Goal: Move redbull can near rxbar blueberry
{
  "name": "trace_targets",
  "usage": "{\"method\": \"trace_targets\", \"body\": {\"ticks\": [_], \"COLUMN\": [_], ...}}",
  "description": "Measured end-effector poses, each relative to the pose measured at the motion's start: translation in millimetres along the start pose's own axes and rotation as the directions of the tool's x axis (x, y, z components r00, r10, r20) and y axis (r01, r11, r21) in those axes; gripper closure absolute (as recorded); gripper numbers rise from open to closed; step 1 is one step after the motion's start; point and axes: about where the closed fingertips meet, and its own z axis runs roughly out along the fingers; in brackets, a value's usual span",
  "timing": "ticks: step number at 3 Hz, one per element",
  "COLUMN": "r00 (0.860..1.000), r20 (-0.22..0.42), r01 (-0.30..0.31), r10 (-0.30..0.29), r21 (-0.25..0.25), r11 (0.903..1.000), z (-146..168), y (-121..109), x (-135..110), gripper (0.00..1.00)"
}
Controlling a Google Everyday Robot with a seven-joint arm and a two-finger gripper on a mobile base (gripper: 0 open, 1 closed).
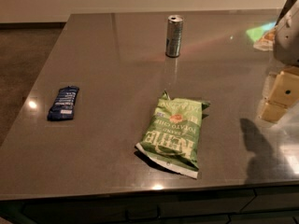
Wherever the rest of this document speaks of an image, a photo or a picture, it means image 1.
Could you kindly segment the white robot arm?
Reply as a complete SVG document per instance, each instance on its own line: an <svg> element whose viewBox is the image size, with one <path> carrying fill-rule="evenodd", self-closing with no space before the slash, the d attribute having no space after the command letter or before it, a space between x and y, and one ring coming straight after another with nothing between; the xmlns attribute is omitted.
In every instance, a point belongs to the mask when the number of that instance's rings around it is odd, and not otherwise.
<svg viewBox="0 0 299 224"><path fill-rule="evenodd" d="M299 0L286 0L272 37L283 67L267 76L258 117L277 123L299 100Z"/></svg>

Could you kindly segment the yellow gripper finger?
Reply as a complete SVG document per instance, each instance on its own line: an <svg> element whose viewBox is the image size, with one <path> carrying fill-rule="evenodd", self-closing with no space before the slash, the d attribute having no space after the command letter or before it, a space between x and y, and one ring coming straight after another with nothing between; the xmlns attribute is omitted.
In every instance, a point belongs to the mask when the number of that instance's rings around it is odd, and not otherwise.
<svg viewBox="0 0 299 224"><path fill-rule="evenodd" d="M277 123L299 101L299 67L287 66L279 73L269 73L263 86L258 117Z"/></svg>

